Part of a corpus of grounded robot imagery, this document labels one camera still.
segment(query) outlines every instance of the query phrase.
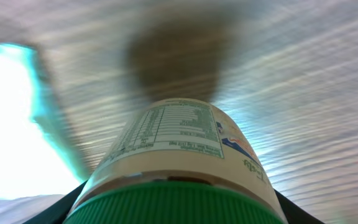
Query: bright light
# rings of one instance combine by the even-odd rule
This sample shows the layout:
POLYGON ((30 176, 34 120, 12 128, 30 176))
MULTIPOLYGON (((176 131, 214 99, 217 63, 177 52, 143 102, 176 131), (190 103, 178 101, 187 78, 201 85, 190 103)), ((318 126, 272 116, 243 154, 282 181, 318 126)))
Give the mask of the bright light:
POLYGON ((0 45, 0 198, 6 199, 67 194, 80 184, 30 120, 26 50, 0 45))

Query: nutrition facts label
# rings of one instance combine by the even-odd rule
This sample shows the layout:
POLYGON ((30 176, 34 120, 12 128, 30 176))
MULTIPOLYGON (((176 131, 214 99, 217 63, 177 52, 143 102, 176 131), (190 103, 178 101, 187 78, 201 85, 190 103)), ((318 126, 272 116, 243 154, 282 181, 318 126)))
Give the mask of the nutrition facts label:
POLYGON ((154 150, 186 150, 224 158, 211 108, 186 100, 153 107, 122 133, 106 160, 114 162, 154 150))

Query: white ribbed surface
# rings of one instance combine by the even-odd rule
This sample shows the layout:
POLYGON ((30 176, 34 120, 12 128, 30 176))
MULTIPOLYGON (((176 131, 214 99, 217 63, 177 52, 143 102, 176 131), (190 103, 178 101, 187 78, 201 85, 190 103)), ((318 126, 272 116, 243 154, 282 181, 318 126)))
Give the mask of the white ribbed surface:
POLYGON ((209 99, 277 190, 358 223, 358 1, 0 0, 0 40, 43 50, 90 167, 150 101, 209 99))

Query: ceiling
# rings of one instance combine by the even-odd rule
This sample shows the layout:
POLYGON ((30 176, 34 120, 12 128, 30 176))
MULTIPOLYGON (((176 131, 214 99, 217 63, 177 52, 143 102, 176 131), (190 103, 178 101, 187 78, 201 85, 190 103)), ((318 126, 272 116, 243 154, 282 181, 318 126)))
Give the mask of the ceiling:
POLYGON ((131 114, 196 98, 278 191, 358 223, 358 1, 0 0, 0 41, 38 47, 91 169, 131 114))

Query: green bottle cap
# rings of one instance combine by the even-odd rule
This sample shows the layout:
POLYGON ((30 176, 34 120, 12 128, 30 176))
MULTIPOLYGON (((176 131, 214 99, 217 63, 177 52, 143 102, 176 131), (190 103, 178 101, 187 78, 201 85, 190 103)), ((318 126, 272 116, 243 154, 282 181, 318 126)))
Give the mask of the green bottle cap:
POLYGON ((64 224, 283 224, 259 202, 192 182, 149 182, 110 190, 82 203, 64 224))

